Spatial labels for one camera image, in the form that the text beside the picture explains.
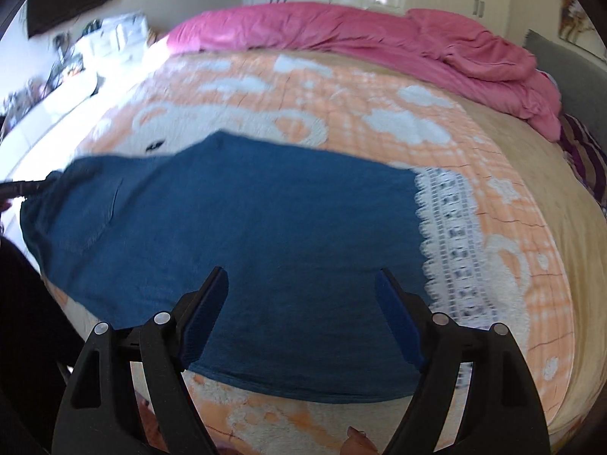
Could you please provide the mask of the purple striped pillow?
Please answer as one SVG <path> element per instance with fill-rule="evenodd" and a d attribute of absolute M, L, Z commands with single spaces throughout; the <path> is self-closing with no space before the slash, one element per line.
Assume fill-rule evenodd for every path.
<path fill-rule="evenodd" d="M 576 117 L 561 113 L 559 145 L 582 185 L 594 196 L 600 206 L 606 205 L 606 153 Z"/>

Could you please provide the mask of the floral wall painting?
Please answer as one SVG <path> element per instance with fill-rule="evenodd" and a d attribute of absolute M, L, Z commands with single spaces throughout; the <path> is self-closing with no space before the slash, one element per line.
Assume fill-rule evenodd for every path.
<path fill-rule="evenodd" d="M 561 0 L 558 37 L 606 61 L 606 46 L 578 0 Z"/>

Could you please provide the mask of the pink duvet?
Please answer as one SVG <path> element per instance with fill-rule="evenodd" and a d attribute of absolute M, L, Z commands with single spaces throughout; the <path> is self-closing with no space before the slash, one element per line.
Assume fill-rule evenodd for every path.
<path fill-rule="evenodd" d="M 531 52 L 444 10 L 402 16 L 320 2 L 205 11 L 167 37 L 174 54 L 249 49 L 332 52 L 380 65 L 530 124 L 559 140 L 561 95 Z"/>

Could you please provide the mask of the white drawer cabinet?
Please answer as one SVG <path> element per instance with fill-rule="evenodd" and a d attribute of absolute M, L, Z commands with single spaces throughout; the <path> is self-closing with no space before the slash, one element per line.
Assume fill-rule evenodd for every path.
<path fill-rule="evenodd" d="M 144 13 L 125 13 L 117 17 L 100 20 L 100 26 L 83 34 L 75 43 L 75 50 L 83 56 L 113 55 L 113 53 L 146 43 L 148 23 Z"/>

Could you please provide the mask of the grey quilted headboard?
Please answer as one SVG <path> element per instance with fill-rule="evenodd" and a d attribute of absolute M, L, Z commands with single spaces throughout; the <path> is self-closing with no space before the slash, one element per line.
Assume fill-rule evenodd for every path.
<path fill-rule="evenodd" d="M 567 113 L 594 129 L 606 125 L 605 70 L 533 30 L 527 32 L 524 48 L 535 55 L 539 69 L 558 84 Z"/>

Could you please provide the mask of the peach bear pattern blanket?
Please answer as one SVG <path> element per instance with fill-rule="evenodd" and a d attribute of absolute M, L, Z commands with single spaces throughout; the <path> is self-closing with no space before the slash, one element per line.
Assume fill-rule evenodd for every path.
<path fill-rule="evenodd" d="M 190 53 L 139 85 L 85 105 L 72 155 L 173 153 L 219 129 L 348 154 L 395 168 L 447 168 L 468 180 L 489 294 L 506 315 L 539 390 L 549 434 L 573 412 L 570 278 L 583 239 L 568 221 L 588 202 L 561 149 L 526 122 L 369 63 L 319 52 Z"/>

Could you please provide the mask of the blue denim pants lace hem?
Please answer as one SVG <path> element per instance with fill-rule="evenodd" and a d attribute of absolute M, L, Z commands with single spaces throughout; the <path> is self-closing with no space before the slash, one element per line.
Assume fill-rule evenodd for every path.
<path fill-rule="evenodd" d="M 173 155 L 90 156 L 20 208 L 42 274 L 118 328 L 195 291 L 215 267 L 228 296 L 191 370 L 327 404 L 411 395 L 374 298 L 390 270 L 457 323 L 499 318 L 468 180 L 444 168 L 213 133 Z"/>

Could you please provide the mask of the tan bed sheet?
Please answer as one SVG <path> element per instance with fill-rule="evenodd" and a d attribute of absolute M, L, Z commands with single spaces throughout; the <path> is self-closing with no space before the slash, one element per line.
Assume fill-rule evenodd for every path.
<path fill-rule="evenodd" d="M 487 294 L 524 342 L 552 446 L 606 383 L 606 221 L 561 148 L 527 122 L 427 81 L 328 55 L 328 150 L 464 176 L 484 236 Z"/>

